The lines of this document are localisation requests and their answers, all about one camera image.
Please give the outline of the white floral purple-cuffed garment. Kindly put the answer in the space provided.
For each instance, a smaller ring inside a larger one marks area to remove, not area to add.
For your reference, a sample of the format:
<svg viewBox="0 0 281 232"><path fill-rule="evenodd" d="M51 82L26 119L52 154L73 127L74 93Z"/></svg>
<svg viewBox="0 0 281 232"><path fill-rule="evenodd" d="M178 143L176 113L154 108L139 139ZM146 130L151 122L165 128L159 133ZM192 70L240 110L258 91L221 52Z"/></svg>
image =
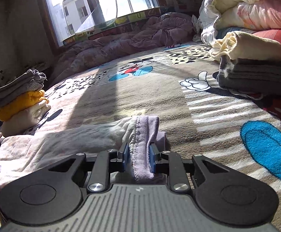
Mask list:
<svg viewBox="0 0 281 232"><path fill-rule="evenodd" d="M88 156L127 144L130 152L126 172L111 176L113 182L146 183L162 178L150 172L149 146L165 149L166 133L159 117L132 116L116 122L83 125L60 132L40 132L3 138L0 146L0 189L10 182L83 152Z"/></svg>

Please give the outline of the folded yellow garment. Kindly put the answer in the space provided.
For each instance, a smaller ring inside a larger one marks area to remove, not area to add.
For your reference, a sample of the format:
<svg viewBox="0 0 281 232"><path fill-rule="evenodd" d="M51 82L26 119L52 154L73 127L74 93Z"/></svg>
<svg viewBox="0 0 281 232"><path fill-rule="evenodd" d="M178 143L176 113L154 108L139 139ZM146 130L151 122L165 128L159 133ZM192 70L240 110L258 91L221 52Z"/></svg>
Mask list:
<svg viewBox="0 0 281 232"><path fill-rule="evenodd" d="M40 103L43 100L49 103L49 100L45 98L44 90L25 92L5 106L0 107L0 121L8 121L18 112L34 106L35 104Z"/></svg>

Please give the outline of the folded cream garment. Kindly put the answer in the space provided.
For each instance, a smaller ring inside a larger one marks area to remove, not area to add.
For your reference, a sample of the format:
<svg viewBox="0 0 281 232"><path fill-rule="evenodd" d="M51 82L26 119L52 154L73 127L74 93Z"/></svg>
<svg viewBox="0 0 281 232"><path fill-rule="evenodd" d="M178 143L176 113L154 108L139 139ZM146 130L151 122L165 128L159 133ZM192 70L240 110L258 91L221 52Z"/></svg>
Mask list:
<svg viewBox="0 0 281 232"><path fill-rule="evenodd" d="M51 109L46 100L18 112L10 120L3 122L0 132L4 137L22 134L27 129L37 125L43 116Z"/></svg>

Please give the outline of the folded grey garment on stack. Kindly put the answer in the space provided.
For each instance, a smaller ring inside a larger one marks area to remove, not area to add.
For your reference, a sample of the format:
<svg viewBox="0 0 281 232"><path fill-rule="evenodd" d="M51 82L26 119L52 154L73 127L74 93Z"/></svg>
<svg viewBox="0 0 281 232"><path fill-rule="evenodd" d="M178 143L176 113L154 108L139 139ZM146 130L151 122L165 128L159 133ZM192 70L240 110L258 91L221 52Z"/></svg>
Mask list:
<svg viewBox="0 0 281 232"><path fill-rule="evenodd" d="M0 108L25 92L40 91L45 80L47 80L45 73L29 69L12 82L0 87Z"/></svg>

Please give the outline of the Mickey Mouse plush blanket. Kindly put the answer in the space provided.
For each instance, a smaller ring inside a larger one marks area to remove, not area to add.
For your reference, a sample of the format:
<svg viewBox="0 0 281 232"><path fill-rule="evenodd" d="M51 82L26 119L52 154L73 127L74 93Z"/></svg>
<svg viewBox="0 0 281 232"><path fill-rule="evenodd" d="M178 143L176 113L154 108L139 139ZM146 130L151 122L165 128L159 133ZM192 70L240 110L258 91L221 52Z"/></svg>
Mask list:
<svg viewBox="0 0 281 232"><path fill-rule="evenodd" d="M51 110L24 135L158 116L173 151L203 154L276 190L273 224L281 230L281 180L253 160L240 137L248 121L281 131L281 120L261 108L262 95L221 89L207 52L201 44L158 48L72 75L46 91Z"/></svg>

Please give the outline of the purple quilted comforter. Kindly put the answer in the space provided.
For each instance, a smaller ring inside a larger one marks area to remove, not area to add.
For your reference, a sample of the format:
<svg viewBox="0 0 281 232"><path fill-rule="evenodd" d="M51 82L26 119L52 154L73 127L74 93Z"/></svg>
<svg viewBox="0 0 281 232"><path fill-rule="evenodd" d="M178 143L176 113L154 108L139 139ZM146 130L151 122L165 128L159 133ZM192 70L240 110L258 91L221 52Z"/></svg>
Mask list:
<svg viewBox="0 0 281 232"><path fill-rule="evenodd" d="M183 44L190 41L194 33L192 17L187 14L171 12L151 17L140 30L69 46L54 63L49 81L56 84L76 73L127 55Z"/></svg>

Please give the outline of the folded cream towel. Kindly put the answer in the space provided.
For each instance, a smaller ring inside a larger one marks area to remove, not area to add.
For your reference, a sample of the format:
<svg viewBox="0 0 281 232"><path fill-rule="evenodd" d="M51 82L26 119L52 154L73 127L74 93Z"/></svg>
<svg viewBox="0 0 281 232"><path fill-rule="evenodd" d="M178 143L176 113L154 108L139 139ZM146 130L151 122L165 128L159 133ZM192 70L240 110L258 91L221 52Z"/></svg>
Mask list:
<svg viewBox="0 0 281 232"><path fill-rule="evenodd" d="M228 32L218 39L209 51L211 58L220 60L226 55L231 60L281 60L281 44L278 41L262 38L241 31Z"/></svg>

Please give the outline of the folded dark grey garment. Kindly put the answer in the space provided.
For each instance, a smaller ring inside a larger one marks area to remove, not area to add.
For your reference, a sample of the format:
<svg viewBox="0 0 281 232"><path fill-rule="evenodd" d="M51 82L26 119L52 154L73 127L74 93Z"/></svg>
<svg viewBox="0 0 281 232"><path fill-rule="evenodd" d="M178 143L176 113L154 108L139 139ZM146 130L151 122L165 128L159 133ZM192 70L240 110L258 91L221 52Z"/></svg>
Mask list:
<svg viewBox="0 0 281 232"><path fill-rule="evenodd" d="M217 81L220 87L237 91L281 95L281 61L232 60L223 55Z"/></svg>

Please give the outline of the window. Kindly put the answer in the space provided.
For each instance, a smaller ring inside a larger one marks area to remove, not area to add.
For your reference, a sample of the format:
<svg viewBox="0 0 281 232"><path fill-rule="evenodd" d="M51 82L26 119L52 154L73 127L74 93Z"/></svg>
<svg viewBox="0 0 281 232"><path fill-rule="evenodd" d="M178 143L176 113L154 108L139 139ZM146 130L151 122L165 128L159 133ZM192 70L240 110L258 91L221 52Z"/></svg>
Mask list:
<svg viewBox="0 0 281 232"><path fill-rule="evenodd" d="M53 54L63 51L63 41L106 21L160 7L157 0L37 0Z"/></svg>

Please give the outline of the pink white bedding pile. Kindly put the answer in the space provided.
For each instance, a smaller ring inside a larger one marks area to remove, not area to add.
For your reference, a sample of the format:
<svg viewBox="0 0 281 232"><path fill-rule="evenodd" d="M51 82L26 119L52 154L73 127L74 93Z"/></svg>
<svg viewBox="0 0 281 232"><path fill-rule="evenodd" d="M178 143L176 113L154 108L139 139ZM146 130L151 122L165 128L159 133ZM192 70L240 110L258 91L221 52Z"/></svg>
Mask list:
<svg viewBox="0 0 281 232"><path fill-rule="evenodd" d="M281 0L203 0L198 23L201 41L209 46L218 31L230 27L281 29Z"/></svg>

